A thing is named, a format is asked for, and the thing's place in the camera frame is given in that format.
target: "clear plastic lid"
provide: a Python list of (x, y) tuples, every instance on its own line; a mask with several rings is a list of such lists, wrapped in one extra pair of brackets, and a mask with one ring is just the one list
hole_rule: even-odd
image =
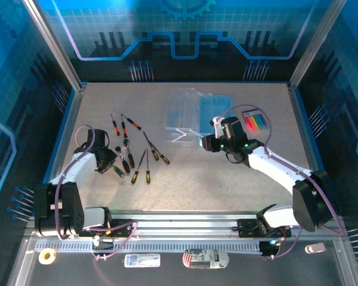
[(171, 88), (166, 105), (164, 140), (192, 144), (198, 137), (214, 134), (210, 120), (231, 106), (232, 99), (228, 95), (201, 94), (194, 88)]

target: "beige work surface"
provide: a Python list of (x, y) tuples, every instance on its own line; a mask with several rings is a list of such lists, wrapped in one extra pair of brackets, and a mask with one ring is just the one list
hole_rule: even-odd
[[(146, 184), (146, 158), (135, 185), (131, 174), (121, 179), (112, 170), (89, 176), (80, 188), (84, 207), (107, 206), (118, 210), (228, 210), (256, 211), (277, 203), (292, 204), (289, 192), (259, 171), (244, 164), (231, 164), (224, 152), (206, 152), (198, 144), (180, 146), (163, 140), (166, 99), (170, 88), (196, 88), (199, 92), (224, 94), (232, 97), (233, 105), (255, 104), (261, 107), (273, 123), (272, 151), (308, 167), (307, 158), (297, 128), (288, 90), (282, 83), (89, 83), (75, 123), (108, 131), (110, 147), (123, 147), (123, 136), (113, 131), (110, 113), (121, 130), (121, 112), (137, 122), (149, 139), (171, 161), (166, 165), (155, 161), (149, 152), (151, 184)], [(241, 119), (241, 111), (234, 115)], [(135, 165), (148, 147), (142, 131), (125, 122), (131, 141)], [(248, 134), (248, 138), (265, 141), (268, 132)], [(85, 142), (87, 131), (79, 133)], [(64, 166), (76, 148), (74, 135), (70, 140)], [(119, 158), (116, 165), (122, 168)]]

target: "label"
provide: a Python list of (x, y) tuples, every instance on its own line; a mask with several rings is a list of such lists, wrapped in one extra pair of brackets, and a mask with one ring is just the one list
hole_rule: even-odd
[(217, 249), (188, 249), (183, 254), (183, 264), (188, 268), (218, 269), (229, 263), (228, 254)]
[(126, 254), (126, 268), (159, 267), (161, 265), (160, 254)]
[(261, 114), (259, 109), (252, 109), (252, 110), (248, 110), (248, 111), (244, 111), (243, 115), (245, 117), (249, 117), (249, 116), (253, 116), (253, 115), (259, 115)]

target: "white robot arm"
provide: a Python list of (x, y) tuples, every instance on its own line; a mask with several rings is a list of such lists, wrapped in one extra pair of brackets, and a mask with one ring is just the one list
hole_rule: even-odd
[(237, 117), (215, 117), (212, 124), (215, 135), (202, 138), (204, 149), (211, 152), (225, 151), (228, 159), (229, 155), (234, 157), (235, 162), (232, 163), (243, 163), (266, 174), (293, 196), (293, 206), (275, 208), (272, 205), (257, 214), (258, 226), (264, 233), (280, 226), (294, 225), (313, 232), (332, 219), (325, 202), (305, 179), (305, 176), (313, 178), (337, 211), (336, 194), (325, 171), (312, 172), (281, 158), (269, 149), (265, 150), (262, 142), (247, 138)]
[[(55, 208), (58, 208), (60, 233), (77, 235), (87, 228), (107, 225), (111, 221), (107, 207), (83, 208), (78, 189), (89, 175), (97, 171), (106, 172), (114, 163), (117, 155), (105, 145), (107, 133), (93, 129), (95, 139), (91, 149), (84, 143), (77, 148), (68, 166), (48, 184), (40, 185), (35, 192), (35, 229), (39, 236), (57, 235)], [(92, 131), (88, 131), (87, 142), (92, 141)], [(55, 194), (61, 182), (58, 205), (55, 205)]]

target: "black base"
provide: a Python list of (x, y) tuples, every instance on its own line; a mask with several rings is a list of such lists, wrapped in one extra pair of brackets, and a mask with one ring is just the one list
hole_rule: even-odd
[[(256, 219), (238, 219), (237, 220), (237, 228), (235, 229), (239, 232), (239, 238), (280, 238), (283, 237), (284, 234), (280, 229), (273, 229), (270, 232), (264, 233), (258, 226)], [(286, 237), (291, 237), (292, 233), (290, 229), (287, 229), (285, 232)]]

